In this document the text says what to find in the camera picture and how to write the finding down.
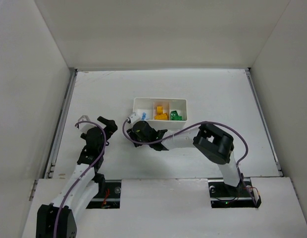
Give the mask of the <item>small blue lego brick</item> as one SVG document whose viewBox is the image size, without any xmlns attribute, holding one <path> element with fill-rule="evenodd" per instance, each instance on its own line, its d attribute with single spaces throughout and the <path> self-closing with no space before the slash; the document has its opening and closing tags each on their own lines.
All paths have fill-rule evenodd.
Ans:
<svg viewBox="0 0 307 238">
<path fill-rule="evenodd" d="M 147 114 L 145 112 L 142 113 L 141 120 L 146 120 Z"/>
</svg>

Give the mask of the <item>yellow long lego brick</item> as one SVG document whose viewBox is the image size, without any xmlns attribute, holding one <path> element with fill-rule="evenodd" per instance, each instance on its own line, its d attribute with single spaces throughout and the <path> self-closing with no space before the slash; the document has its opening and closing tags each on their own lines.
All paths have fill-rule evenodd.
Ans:
<svg viewBox="0 0 307 238">
<path fill-rule="evenodd" d="M 156 115 L 154 119 L 155 120 L 168 120 L 168 114 L 163 113 L 163 114 Z"/>
</svg>

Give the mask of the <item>yellow round lego piece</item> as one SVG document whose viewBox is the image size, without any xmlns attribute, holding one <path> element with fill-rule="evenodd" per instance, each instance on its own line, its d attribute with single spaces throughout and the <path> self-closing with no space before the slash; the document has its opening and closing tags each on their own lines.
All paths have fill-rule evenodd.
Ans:
<svg viewBox="0 0 307 238">
<path fill-rule="evenodd" d="M 162 106 L 157 106 L 156 112 L 158 115 L 161 115 L 163 113 L 163 107 Z"/>
</svg>

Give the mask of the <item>green lego brick square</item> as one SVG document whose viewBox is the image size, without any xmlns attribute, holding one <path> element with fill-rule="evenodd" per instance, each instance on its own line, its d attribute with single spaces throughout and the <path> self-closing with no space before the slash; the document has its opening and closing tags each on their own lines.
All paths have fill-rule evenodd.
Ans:
<svg viewBox="0 0 307 238">
<path fill-rule="evenodd" d="M 181 121 L 183 117 L 176 110 L 170 112 L 170 120 Z"/>
</svg>

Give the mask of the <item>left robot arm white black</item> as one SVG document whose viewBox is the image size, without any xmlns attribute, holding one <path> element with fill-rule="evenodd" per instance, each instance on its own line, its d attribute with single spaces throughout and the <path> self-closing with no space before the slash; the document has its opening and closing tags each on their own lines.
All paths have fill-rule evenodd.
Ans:
<svg viewBox="0 0 307 238">
<path fill-rule="evenodd" d="M 104 175 L 98 171 L 108 140 L 118 130 L 114 120 L 98 117 L 92 122 L 87 116 L 75 124 L 81 128 L 80 137 L 85 140 L 75 169 L 58 196 L 37 211 L 36 237 L 74 238 L 77 222 L 91 200 L 105 188 Z"/>
</svg>

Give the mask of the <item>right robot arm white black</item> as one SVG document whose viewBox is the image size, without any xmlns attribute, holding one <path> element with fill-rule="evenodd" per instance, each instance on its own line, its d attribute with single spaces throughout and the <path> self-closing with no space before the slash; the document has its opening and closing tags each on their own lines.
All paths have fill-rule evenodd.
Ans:
<svg viewBox="0 0 307 238">
<path fill-rule="evenodd" d="M 231 187 L 238 187 L 241 178 L 234 158 L 234 138 L 217 127 L 215 122 L 200 122 L 180 131 L 155 130 L 146 121 L 122 129 L 124 136 L 135 147 L 148 145 L 156 151 L 170 151 L 179 148 L 196 148 L 207 159 L 218 165 L 223 181 Z"/>
</svg>

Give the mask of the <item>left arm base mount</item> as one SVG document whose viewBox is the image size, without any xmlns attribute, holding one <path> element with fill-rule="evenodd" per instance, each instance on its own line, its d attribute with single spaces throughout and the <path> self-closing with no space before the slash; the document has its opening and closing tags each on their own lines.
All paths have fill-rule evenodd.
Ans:
<svg viewBox="0 0 307 238">
<path fill-rule="evenodd" d="M 87 209 L 119 209 L 121 180 L 106 180 L 103 174 L 96 174 L 93 181 L 99 185 L 99 191 L 92 198 Z"/>
</svg>

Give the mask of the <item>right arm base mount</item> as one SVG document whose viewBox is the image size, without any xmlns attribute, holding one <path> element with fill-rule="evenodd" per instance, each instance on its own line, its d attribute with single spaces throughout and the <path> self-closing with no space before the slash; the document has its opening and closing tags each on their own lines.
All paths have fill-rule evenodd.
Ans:
<svg viewBox="0 0 307 238">
<path fill-rule="evenodd" d="M 258 208 L 261 196 L 251 179 L 244 179 L 237 187 L 229 186 L 222 179 L 208 181 L 212 208 Z"/>
</svg>

